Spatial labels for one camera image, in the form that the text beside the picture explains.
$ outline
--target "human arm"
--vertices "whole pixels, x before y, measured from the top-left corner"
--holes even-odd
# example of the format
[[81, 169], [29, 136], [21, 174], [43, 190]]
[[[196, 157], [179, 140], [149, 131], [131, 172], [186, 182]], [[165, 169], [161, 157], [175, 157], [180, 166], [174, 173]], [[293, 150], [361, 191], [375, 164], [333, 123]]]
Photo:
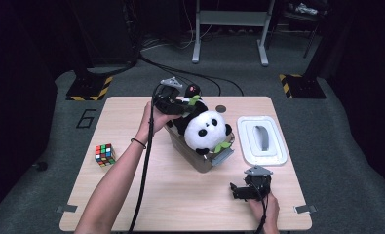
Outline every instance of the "human arm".
[[[260, 201], [249, 199], [250, 208], [255, 215], [256, 220], [259, 222], [264, 215], [264, 208]], [[264, 198], [264, 203], [267, 205], [267, 212], [263, 231], [265, 234], [276, 234], [280, 233], [277, 226], [278, 212], [280, 211], [280, 205], [278, 204], [277, 198], [270, 192], [267, 197]]]
[[[135, 135], [135, 139], [143, 144], [148, 141], [150, 113], [151, 103], [147, 102]], [[153, 108], [153, 134], [178, 117], [162, 114]], [[108, 170], [89, 199], [75, 233], [110, 233], [131, 188], [142, 152], [143, 145], [134, 140]]]

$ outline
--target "rubik's cube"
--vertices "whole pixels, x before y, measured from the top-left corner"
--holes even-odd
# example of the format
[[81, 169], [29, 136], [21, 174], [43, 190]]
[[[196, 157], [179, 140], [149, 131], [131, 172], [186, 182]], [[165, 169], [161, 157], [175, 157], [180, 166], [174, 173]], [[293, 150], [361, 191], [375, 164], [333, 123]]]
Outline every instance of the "rubik's cube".
[[116, 162], [112, 144], [96, 146], [96, 161], [101, 167], [105, 167]]

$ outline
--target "white tray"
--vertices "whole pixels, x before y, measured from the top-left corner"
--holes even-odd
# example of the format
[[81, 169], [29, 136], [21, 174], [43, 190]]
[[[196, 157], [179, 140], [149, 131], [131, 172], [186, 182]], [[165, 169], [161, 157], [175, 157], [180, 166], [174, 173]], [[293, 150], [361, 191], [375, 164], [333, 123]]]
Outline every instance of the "white tray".
[[279, 166], [287, 161], [283, 138], [273, 118], [242, 116], [238, 119], [237, 125], [241, 148], [248, 163]]

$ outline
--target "panda face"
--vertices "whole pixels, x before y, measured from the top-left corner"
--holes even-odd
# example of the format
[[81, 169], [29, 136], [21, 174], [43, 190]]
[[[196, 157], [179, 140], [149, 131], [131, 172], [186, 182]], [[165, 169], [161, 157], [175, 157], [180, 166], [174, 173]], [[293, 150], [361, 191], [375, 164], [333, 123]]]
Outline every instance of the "panda face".
[[186, 144], [194, 150], [214, 150], [226, 139], [225, 121], [218, 112], [205, 111], [189, 122], [184, 136]]

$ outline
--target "table leg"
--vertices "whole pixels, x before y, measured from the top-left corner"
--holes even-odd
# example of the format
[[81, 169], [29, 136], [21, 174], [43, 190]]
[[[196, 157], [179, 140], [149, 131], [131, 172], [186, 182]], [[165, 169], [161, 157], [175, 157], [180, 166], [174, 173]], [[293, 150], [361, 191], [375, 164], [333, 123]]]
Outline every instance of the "table leg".
[[192, 63], [199, 62], [201, 52], [201, 21], [200, 21], [200, 0], [196, 1], [196, 25], [195, 25], [195, 47], [193, 49]]
[[266, 38], [267, 33], [268, 33], [268, 27], [269, 27], [269, 23], [270, 23], [270, 20], [271, 20], [272, 10], [274, 8], [274, 4], [275, 4], [275, 0], [271, 0], [270, 4], [269, 4], [269, 7], [268, 7], [267, 15], [265, 16], [265, 23], [264, 23], [264, 26], [263, 26], [263, 29], [262, 29], [261, 39], [260, 40], [256, 40], [256, 43], [257, 43], [257, 46], [258, 46], [258, 51], [259, 51], [259, 57], [261, 58], [262, 66], [268, 66], [268, 57], [267, 57], [267, 54], [265, 52], [264, 44], [265, 44], [265, 38]]

